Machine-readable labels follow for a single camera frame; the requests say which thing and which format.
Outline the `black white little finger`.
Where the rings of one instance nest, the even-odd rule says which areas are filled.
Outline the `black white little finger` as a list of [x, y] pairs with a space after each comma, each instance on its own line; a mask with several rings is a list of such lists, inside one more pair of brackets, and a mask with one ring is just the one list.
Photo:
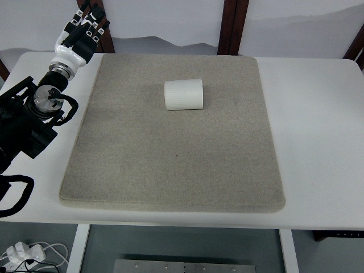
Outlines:
[[93, 41], [95, 43], [98, 43], [100, 41], [101, 36], [105, 33], [107, 28], [109, 27], [110, 22], [107, 20], [95, 33], [95, 35], [92, 37]]

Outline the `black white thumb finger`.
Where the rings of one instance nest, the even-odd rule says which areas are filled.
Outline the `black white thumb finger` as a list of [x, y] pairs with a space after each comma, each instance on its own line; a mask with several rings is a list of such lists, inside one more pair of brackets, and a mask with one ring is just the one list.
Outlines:
[[65, 28], [62, 30], [61, 34], [58, 37], [58, 42], [62, 43], [75, 28], [75, 25], [72, 22], [68, 22]]

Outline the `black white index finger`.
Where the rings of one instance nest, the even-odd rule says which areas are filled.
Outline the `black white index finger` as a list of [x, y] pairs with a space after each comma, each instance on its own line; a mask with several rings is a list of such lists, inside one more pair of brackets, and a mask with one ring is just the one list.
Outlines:
[[89, 23], [90, 20], [88, 19], [88, 8], [89, 8], [89, 0], [84, 0], [81, 6], [76, 11], [71, 23], [74, 26], [84, 25]]

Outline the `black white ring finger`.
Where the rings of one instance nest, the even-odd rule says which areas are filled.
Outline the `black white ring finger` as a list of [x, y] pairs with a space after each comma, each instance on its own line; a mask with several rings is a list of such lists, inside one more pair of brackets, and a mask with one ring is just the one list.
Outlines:
[[88, 14], [88, 19], [90, 20], [88, 25], [88, 30], [86, 31], [86, 34], [91, 37], [94, 33], [94, 31], [97, 29], [99, 22], [103, 19], [105, 16], [104, 11], [91, 11]]

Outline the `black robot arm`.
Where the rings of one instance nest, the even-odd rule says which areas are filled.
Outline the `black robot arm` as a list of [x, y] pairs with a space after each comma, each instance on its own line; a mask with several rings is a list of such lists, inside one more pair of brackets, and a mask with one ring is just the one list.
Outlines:
[[1, 94], [1, 172], [21, 152], [35, 159], [56, 138], [54, 127], [76, 114], [78, 102], [64, 91], [90, 62], [109, 24], [99, 1], [83, 1], [58, 37], [39, 83], [28, 76]]

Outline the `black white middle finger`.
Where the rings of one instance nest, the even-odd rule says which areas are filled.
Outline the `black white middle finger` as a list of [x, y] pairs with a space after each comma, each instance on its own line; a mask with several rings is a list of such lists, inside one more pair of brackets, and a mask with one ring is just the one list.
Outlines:
[[80, 27], [83, 31], [93, 32], [99, 22], [102, 20], [102, 8], [99, 5], [93, 5], [86, 17], [80, 23]]

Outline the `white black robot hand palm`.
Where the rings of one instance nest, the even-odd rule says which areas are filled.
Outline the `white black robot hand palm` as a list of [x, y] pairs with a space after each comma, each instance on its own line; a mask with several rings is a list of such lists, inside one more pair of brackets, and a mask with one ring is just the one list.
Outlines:
[[84, 67], [92, 58], [98, 43], [89, 37], [86, 32], [72, 45], [67, 46], [59, 43], [55, 44], [55, 57], [51, 60], [50, 71], [52, 72], [77, 72], [80, 67]]

